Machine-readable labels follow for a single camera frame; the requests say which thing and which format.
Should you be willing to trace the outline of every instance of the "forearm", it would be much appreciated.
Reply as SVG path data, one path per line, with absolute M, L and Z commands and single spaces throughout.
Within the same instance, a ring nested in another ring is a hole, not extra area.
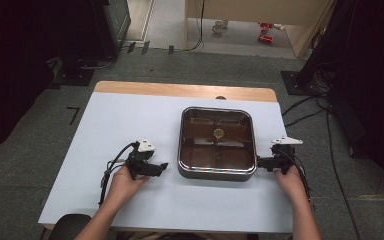
M 111 227 L 117 210 L 105 202 L 96 212 L 86 227 L 77 235 L 76 240 L 105 239 Z
M 293 224 L 293 238 L 294 240 L 318 240 L 321 239 L 317 229 L 316 222 L 311 211 L 310 203 L 307 198 L 303 197 L 294 200 L 294 224 Z

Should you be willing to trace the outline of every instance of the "hand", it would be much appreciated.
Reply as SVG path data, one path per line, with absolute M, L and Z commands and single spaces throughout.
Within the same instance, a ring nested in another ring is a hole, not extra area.
M 295 166 L 291 166 L 286 175 L 283 175 L 281 171 L 275 171 L 274 173 L 280 187 L 289 196 L 291 201 L 307 198 L 304 184 Z
M 139 190 L 139 188 L 149 180 L 149 176 L 133 180 L 129 169 L 122 166 L 114 173 L 110 190 L 104 200 L 106 206 L 118 211 L 126 202 L 128 202 Z

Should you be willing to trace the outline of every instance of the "gray floor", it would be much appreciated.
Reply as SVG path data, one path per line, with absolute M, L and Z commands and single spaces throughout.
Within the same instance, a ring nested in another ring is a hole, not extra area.
M 267 87 L 275 90 L 282 109 L 302 97 L 289 96 L 280 71 L 299 71 L 304 60 L 260 56 L 141 49 L 123 51 L 108 68 L 97 70 L 89 87 L 45 90 L 0 145 L 0 239 L 39 239 L 37 223 L 64 156 L 70 146 L 93 86 L 100 80 Z M 81 109 L 73 125 L 74 111 Z M 285 123 L 313 113 L 314 101 L 288 113 Z M 348 195 L 362 239 L 384 239 L 384 171 L 369 159 L 352 159 L 335 116 L 329 117 L 339 177 Z M 324 239 L 356 239 L 349 213 L 332 169 L 324 113 L 287 128 L 304 141 L 296 148 L 304 162 L 317 224 Z M 260 239 L 286 239 L 288 234 L 260 234 Z

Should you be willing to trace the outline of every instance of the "white plastic part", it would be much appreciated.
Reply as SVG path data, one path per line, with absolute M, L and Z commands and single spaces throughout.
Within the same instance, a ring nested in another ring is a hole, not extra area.
M 302 144 L 302 140 L 293 139 L 287 136 L 282 136 L 281 138 L 273 139 L 272 143 L 276 144 Z
M 138 151 L 139 152 L 149 152 L 149 151 L 155 151 L 157 149 L 149 140 L 142 139 L 139 144 Z

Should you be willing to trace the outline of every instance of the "black tape mark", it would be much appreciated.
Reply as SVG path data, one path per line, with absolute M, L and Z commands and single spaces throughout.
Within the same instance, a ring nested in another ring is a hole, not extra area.
M 71 119 L 70 125 L 73 125 L 74 120 L 76 120 L 77 114 L 79 113 L 80 108 L 75 107 L 67 107 L 67 109 L 74 109 L 76 112 L 74 113 L 73 119 Z
M 131 53 L 131 52 L 133 52 L 133 50 L 135 50 L 135 45 L 136 45 L 136 42 L 132 42 L 132 43 L 129 45 L 129 50 L 127 50 L 127 53 Z
M 144 43 L 143 48 L 142 48 L 142 55 L 145 55 L 148 52 L 149 42 L 150 41 L 147 41 Z
M 168 46 L 168 55 L 172 55 L 174 53 L 174 46 Z

